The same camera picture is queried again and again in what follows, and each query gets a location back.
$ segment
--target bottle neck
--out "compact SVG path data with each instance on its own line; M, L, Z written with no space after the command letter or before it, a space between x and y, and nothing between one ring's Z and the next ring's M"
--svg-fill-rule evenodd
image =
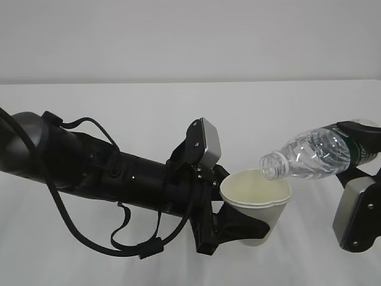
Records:
M261 158L260 166L263 175L269 180L276 180L289 175L289 163L280 152L275 151Z

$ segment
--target white wall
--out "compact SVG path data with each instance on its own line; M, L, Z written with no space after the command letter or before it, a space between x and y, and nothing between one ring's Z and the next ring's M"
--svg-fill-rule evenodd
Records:
M379 0L2 0L0 83L381 78Z
M3 85L10 113L49 110L71 121L99 120L125 152L164 162L192 120L205 116L220 135L220 163L229 171L258 167L259 158L290 137L338 120L381 123L381 82L267 82L145 85ZM90 124L79 130L100 135ZM378 158L366 170L375 173ZM58 285L379 285L381 243L353 254L337 244L332 221L342 194L335 178L291 181L293 200L269 240L251 248L232 242L213 256L195 252L189 225L156 256L113 258L78 243L63 224L47 188L0 174L0 284ZM63 195L79 229L109 246L123 220L114 203ZM154 231L154 212L132 208L118 235L126 244ZM162 237L179 218L164 215Z

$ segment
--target green bottle label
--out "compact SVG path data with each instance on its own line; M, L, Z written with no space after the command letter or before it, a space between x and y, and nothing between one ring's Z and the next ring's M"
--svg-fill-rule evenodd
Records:
M336 124L328 125L323 128L331 130L337 134L337 136L342 138L348 146L349 155L351 156L351 163L349 164L349 168L368 163L377 157L378 153L368 152L360 143L354 141L351 137L339 129Z

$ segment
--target clear plastic bottle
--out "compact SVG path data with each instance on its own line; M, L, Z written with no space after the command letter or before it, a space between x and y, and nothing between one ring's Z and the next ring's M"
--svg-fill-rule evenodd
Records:
M369 120L352 120L378 127ZM313 129L290 140L282 149L262 157L260 166L270 180L295 176L320 179L341 173L377 157L342 132L336 124Z

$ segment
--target paper cup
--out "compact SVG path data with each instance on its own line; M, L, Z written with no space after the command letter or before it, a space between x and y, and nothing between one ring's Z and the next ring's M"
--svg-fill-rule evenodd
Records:
M244 170L225 178L220 186L222 199L244 215L260 219L270 226L260 240L241 242L258 246L266 242L286 204L291 199L291 187L283 179L270 181L261 170Z

